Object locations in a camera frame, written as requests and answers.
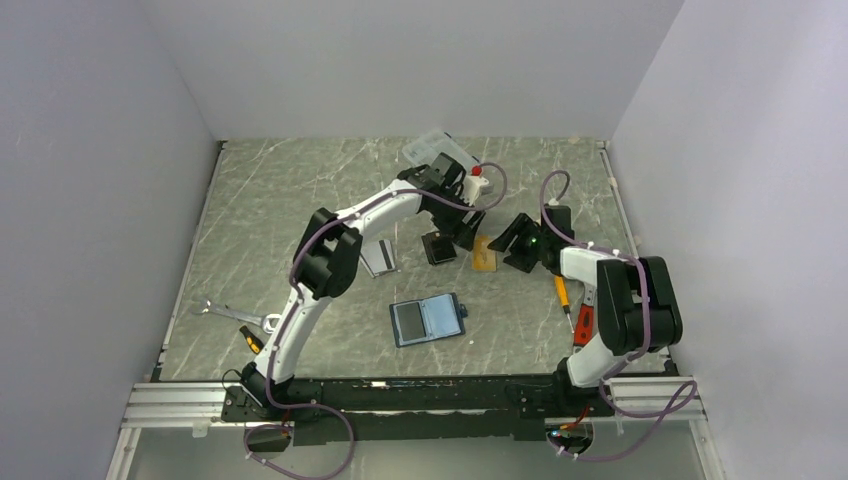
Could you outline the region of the blue leather card holder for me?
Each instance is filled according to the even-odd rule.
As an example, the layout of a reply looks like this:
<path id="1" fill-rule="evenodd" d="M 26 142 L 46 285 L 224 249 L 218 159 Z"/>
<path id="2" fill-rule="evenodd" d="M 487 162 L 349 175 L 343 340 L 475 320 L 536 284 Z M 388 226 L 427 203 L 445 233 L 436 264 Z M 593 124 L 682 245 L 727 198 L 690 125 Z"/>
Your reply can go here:
<path id="1" fill-rule="evenodd" d="M 394 306 L 407 302 L 419 302 L 422 310 L 427 336 L 423 340 L 402 344 L 399 341 L 394 320 Z M 465 334 L 464 321 L 468 316 L 467 308 L 460 303 L 455 293 L 445 293 L 424 299 L 408 300 L 389 306 L 390 324 L 397 348 L 429 343 L 436 340 Z"/>

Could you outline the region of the orange handled tool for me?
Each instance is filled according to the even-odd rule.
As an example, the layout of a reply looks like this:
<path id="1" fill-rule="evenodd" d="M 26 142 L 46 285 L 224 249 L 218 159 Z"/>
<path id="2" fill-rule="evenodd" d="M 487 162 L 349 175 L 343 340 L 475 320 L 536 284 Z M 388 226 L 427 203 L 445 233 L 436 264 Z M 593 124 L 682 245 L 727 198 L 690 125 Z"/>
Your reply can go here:
<path id="1" fill-rule="evenodd" d="M 559 302 L 560 302 L 560 305 L 561 305 L 561 309 L 563 310 L 563 313 L 565 314 L 565 317 L 568 321 L 569 328 L 570 328 L 571 332 L 574 332 L 574 324 L 573 324 L 573 320 L 572 320 L 572 316 L 571 316 L 571 305 L 570 305 L 569 294 L 568 294 L 568 290 L 567 290 L 567 286 L 566 286 L 566 281 L 562 276 L 556 275 L 554 277 L 554 284 L 555 284 L 555 289 L 556 289 L 557 296 L 558 296 L 558 299 L 559 299 Z"/>

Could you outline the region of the silver wrench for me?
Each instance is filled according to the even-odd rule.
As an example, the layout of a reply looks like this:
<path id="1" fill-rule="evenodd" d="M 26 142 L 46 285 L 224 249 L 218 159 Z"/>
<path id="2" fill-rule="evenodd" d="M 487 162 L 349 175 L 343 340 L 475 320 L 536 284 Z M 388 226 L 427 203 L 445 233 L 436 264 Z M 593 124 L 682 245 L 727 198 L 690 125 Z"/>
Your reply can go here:
<path id="1" fill-rule="evenodd" d="M 212 302 L 208 298 L 202 298 L 197 303 L 196 307 L 191 310 L 191 313 L 195 315 L 214 314 L 223 317 L 228 317 L 246 324 L 257 326 L 266 334 L 272 334 L 277 324 L 282 320 L 281 314 L 270 313 L 259 315 L 247 311 L 233 309 L 225 304 L 218 304 Z"/>

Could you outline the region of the orange card stack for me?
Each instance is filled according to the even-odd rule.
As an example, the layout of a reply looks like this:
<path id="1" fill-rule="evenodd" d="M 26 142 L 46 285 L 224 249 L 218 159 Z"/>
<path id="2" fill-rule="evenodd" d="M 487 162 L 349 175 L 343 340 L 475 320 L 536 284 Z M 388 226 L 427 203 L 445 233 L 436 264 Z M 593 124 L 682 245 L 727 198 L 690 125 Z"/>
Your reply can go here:
<path id="1" fill-rule="evenodd" d="M 490 241 L 486 235 L 478 235 L 474 240 L 471 267 L 476 272 L 497 270 L 497 253 L 489 248 Z"/>

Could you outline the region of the black card stack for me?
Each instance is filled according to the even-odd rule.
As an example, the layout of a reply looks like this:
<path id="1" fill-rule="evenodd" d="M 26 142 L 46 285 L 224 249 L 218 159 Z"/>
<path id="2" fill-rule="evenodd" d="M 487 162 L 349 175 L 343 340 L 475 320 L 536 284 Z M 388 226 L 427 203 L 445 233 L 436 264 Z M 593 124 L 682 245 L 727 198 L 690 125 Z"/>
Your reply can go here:
<path id="1" fill-rule="evenodd" d="M 457 258 L 457 253 L 449 235 L 439 231 L 428 232 L 421 237 L 427 261 L 436 266 L 451 262 Z"/>

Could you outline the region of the yellow black screwdriver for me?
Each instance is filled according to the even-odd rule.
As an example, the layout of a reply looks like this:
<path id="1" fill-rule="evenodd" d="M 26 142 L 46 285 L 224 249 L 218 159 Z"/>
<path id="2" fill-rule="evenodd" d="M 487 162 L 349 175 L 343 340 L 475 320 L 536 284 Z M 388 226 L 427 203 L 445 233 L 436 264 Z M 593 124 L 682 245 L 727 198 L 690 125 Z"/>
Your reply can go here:
<path id="1" fill-rule="evenodd" d="M 263 341 L 247 325 L 240 326 L 239 332 L 253 354 L 258 355 L 264 349 Z"/>

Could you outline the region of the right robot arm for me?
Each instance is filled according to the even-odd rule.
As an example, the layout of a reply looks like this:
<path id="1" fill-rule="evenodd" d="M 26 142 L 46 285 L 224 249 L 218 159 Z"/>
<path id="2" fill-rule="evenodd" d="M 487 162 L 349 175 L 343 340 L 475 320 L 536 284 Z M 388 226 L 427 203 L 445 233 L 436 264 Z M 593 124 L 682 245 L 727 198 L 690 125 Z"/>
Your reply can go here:
<path id="1" fill-rule="evenodd" d="M 540 221 L 518 215 L 488 248 L 503 253 L 506 264 L 525 273 L 540 264 L 554 275 L 579 282 L 593 299 L 594 327 L 582 348 L 560 368 L 565 379 L 550 391 L 553 406 L 564 415 L 574 415 L 588 404 L 589 387 L 682 338 L 682 319 L 665 260 L 578 243 L 568 206 L 545 204 Z"/>

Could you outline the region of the silver card stack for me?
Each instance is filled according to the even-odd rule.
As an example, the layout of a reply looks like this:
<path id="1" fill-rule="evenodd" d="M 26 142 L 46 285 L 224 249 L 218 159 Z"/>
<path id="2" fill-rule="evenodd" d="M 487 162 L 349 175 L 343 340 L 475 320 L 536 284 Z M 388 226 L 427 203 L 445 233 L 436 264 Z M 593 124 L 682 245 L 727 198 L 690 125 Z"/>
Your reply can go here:
<path id="1" fill-rule="evenodd" d="M 398 270 L 394 245 L 385 239 L 364 244 L 360 251 L 360 263 L 372 278 Z"/>

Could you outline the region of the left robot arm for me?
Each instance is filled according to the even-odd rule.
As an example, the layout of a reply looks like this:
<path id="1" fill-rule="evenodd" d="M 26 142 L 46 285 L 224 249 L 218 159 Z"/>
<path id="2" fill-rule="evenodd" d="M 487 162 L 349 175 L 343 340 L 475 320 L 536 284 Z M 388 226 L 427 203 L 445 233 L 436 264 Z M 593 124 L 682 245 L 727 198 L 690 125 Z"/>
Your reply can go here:
<path id="1" fill-rule="evenodd" d="M 279 417 L 299 356 L 330 302 L 344 294 L 357 275 L 363 244 L 384 229 L 421 212 L 470 248 L 476 222 L 486 212 L 478 205 L 473 181 L 484 164 L 465 166 L 447 154 L 401 171 L 378 193 L 338 211 L 316 210 L 293 257 L 291 291 L 269 340 L 241 372 L 248 407 L 264 420 Z"/>

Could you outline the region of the black base frame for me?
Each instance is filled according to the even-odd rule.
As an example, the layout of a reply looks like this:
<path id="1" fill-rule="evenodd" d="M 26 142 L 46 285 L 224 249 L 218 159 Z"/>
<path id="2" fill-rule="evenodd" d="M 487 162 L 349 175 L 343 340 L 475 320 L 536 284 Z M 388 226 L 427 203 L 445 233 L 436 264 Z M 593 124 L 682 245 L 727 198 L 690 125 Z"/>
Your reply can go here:
<path id="1" fill-rule="evenodd" d="M 225 423 L 285 421 L 297 446 L 355 437 L 419 440 L 508 437 L 541 441 L 561 423 L 612 417 L 594 388 L 553 374 L 390 378 L 300 378 L 263 406 L 237 383 L 225 389 Z"/>

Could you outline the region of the clear plastic organizer box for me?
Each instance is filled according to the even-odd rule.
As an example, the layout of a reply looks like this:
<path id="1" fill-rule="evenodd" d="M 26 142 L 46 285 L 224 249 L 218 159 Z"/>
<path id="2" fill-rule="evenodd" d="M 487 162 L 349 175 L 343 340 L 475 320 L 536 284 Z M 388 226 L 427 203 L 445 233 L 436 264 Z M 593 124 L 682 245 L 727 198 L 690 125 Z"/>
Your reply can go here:
<path id="1" fill-rule="evenodd" d="M 456 160 L 465 170 L 478 165 L 480 161 L 463 149 L 447 132 L 430 131 L 402 147 L 401 153 L 413 166 L 432 164 L 441 154 Z"/>

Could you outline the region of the red tool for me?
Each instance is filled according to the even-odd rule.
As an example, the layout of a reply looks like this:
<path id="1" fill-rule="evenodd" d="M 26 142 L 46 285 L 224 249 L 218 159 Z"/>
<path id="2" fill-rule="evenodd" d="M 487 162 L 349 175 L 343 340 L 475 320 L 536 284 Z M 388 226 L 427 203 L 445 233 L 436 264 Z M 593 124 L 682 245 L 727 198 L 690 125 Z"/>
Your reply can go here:
<path id="1" fill-rule="evenodd" d="M 582 303 L 577 315 L 574 327 L 573 347 L 577 352 L 585 348 L 594 334 L 595 321 L 595 294 L 596 289 L 588 284 L 584 285 Z"/>

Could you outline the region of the aluminium rail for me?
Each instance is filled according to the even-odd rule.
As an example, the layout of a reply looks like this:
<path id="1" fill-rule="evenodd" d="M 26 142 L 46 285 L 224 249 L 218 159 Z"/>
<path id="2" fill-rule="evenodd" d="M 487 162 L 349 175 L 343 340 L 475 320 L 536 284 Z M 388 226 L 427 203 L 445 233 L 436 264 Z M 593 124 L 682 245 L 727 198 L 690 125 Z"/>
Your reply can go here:
<path id="1" fill-rule="evenodd" d="M 590 390 L 583 400 L 555 397 L 542 376 L 394 378 L 365 380 L 296 381 L 291 400 L 297 409 L 287 414 L 256 404 L 235 382 L 157 382 L 133 387 L 123 416 L 129 428 L 248 426 L 283 419 L 315 421 L 324 406 L 349 417 L 403 414 L 482 415 L 505 413 L 520 419 L 550 421 L 576 418 L 586 412 L 592 419 L 647 420 L 667 405 L 671 420 L 704 421 L 699 397 L 688 399 L 685 377 L 623 377 L 611 380 L 601 399 Z"/>

